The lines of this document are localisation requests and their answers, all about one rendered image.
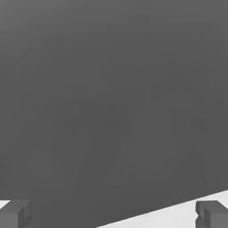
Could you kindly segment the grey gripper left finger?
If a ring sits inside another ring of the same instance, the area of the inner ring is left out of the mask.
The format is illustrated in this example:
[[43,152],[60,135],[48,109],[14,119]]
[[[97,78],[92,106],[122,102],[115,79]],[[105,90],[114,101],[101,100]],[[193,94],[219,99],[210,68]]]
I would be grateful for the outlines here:
[[10,200],[0,209],[0,228],[33,228],[32,201]]

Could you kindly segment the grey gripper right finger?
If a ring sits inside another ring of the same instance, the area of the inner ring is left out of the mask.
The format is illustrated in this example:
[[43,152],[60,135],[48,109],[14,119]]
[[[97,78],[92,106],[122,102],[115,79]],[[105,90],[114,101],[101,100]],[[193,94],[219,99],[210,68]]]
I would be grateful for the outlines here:
[[228,228],[228,208],[219,201],[197,201],[195,211],[195,228]]

